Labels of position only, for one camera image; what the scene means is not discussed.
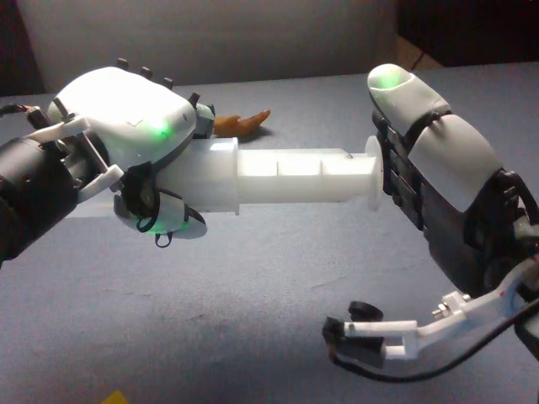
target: gray wall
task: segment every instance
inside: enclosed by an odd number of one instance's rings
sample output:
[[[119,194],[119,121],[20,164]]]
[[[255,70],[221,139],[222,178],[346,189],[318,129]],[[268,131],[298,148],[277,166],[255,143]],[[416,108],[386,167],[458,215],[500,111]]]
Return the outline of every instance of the gray wall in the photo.
[[[177,84],[367,72],[394,61],[394,0],[19,0],[45,89],[128,59]]]

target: yellow tape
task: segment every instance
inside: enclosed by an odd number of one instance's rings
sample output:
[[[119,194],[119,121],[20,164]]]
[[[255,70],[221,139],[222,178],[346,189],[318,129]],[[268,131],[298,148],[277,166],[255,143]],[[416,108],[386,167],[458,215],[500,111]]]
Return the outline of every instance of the yellow tape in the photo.
[[[119,391],[115,391],[101,404],[129,404],[129,403]]]

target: table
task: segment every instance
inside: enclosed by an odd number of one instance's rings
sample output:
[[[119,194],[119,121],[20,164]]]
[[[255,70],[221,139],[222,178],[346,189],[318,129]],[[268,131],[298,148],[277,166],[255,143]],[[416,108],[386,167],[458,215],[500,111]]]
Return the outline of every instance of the table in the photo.
[[[539,196],[539,63],[417,73],[491,141]],[[219,114],[272,109],[245,148],[363,150],[366,76],[175,88]],[[4,98],[45,107],[52,95]],[[1,140],[30,132],[1,121]],[[157,249],[115,218],[75,214],[0,271],[0,403],[534,402],[539,365],[512,331],[440,378],[380,385],[333,367],[325,316],[350,300],[388,320],[431,321],[451,283],[391,198],[339,205],[250,205],[206,217],[208,234]],[[437,345],[414,371],[445,363],[465,341]]]

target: brown claw-shaped object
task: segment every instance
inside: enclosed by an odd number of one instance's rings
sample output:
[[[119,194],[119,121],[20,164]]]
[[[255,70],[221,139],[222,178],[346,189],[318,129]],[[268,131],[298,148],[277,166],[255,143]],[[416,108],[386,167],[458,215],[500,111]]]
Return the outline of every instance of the brown claw-shaped object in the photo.
[[[271,111],[269,109],[242,120],[239,115],[217,116],[215,120],[215,134],[217,137],[238,137],[242,138],[257,130],[264,122]]]

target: dark background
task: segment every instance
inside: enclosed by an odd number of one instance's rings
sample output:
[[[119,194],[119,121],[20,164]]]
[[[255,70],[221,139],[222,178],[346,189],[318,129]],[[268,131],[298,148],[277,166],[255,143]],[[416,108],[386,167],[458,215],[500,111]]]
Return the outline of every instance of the dark background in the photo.
[[[398,33],[443,66],[538,61],[538,17],[539,0],[400,0]],[[15,0],[0,2],[0,38],[0,96],[43,93]]]

